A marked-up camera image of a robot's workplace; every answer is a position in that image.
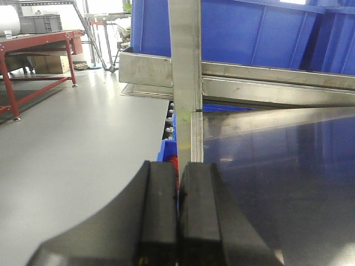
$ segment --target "stainless steel shelf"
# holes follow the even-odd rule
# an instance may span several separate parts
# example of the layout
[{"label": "stainless steel shelf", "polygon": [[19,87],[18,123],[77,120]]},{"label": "stainless steel shelf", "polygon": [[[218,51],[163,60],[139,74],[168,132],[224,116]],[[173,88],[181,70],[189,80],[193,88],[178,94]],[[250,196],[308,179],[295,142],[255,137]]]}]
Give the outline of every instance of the stainless steel shelf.
[{"label": "stainless steel shelf", "polygon": [[[171,59],[120,54],[120,82],[135,84],[124,95],[172,99]],[[261,109],[355,106],[355,76],[202,62],[204,101]]]}]

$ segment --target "cardboard box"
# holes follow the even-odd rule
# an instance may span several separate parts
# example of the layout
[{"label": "cardboard box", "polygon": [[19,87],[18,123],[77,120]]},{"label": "cardboard box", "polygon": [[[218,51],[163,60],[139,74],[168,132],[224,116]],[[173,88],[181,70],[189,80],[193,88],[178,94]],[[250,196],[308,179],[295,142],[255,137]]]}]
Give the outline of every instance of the cardboard box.
[{"label": "cardboard box", "polygon": [[33,57],[34,70],[37,74],[60,74],[70,70],[68,57],[44,55]]}]

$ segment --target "red table leg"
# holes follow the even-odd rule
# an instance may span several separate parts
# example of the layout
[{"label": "red table leg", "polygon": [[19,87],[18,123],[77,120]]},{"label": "red table leg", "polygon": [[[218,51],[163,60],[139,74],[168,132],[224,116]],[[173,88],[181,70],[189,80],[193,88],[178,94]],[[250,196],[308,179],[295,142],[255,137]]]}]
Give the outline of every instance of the red table leg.
[{"label": "red table leg", "polygon": [[13,92],[11,80],[7,74],[8,71],[7,71],[7,66],[6,66],[6,61],[5,61],[4,55],[0,56],[0,71],[1,71],[3,79],[4,79],[7,95],[9,97],[9,101],[10,101],[10,105],[11,105],[11,110],[12,110],[13,115],[15,116],[14,121],[19,121],[19,120],[21,120],[21,118],[19,117],[20,112],[18,110],[18,105],[17,105],[16,98],[15,98],[15,95]]},{"label": "red table leg", "polygon": [[75,77],[75,72],[74,72],[74,66],[73,66],[73,57],[72,57],[72,51],[70,49],[70,39],[65,40],[65,47],[67,49],[67,54],[68,54],[68,60],[69,60],[69,67],[70,67],[70,73],[72,74],[72,82],[73,82],[73,87],[77,87],[77,79]]}]

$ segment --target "red object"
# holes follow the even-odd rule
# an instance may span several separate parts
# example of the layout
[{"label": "red object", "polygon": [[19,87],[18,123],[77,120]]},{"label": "red object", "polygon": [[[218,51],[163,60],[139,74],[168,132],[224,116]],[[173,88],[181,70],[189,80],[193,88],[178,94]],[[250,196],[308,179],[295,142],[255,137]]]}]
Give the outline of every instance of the red object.
[{"label": "red object", "polygon": [[[0,72],[3,75],[3,80],[5,83],[7,95],[9,97],[10,105],[8,106],[0,106],[0,114],[6,111],[12,110],[14,116],[19,116],[19,105],[26,103],[27,101],[32,100],[36,96],[58,86],[59,84],[71,80],[73,84],[77,83],[75,78],[75,72],[73,67],[73,58],[72,58],[72,50],[73,54],[78,54],[83,51],[82,44],[79,42],[81,36],[84,35],[82,30],[64,30],[61,32],[53,32],[53,33],[46,33],[46,34],[36,34],[36,35],[29,35],[24,37],[19,37],[15,39],[0,39]],[[45,51],[56,51],[56,50],[65,50],[67,51],[67,56],[69,60],[69,67],[71,76],[63,77],[63,78],[14,78],[11,79],[8,76],[8,69],[6,66],[6,57],[7,56],[15,56],[9,55],[10,52],[43,52],[43,49],[39,49],[38,45],[47,44],[47,43],[55,43],[55,42],[63,42],[65,43],[64,48],[45,48]],[[13,87],[11,84],[12,80],[18,81],[31,81],[31,80],[56,80],[53,84],[50,84],[44,88],[39,89],[38,91],[20,99],[16,100]]]},{"label": "red object", "polygon": [[168,162],[172,162],[174,165],[175,173],[176,173],[176,188],[180,189],[180,181],[179,181],[179,160],[177,155],[171,155],[168,159]]}]

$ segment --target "metal post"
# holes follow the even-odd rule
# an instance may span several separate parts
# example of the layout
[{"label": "metal post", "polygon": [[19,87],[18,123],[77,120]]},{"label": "metal post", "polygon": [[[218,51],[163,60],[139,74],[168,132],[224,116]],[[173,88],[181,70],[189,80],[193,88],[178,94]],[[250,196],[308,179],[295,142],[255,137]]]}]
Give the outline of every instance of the metal post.
[{"label": "metal post", "polygon": [[[88,0],[83,0],[83,10],[84,10],[84,13],[89,13],[89,3],[88,3]],[[94,27],[92,25],[90,25],[90,21],[88,18],[84,18],[86,24],[87,24],[87,27],[91,29],[92,31],[92,36],[94,38],[94,41],[96,41],[96,36],[93,31]],[[95,49],[94,49],[94,46],[93,44],[91,43],[90,41],[90,56],[91,56],[91,63],[96,66],[96,55],[95,55]]]},{"label": "metal post", "polygon": [[[179,172],[194,154],[202,154],[201,144],[191,137],[191,113],[202,110],[201,76],[201,2],[200,0],[169,0],[171,60],[173,68],[174,103],[177,128]],[[193,128],[202,128],[200,119]]]}]

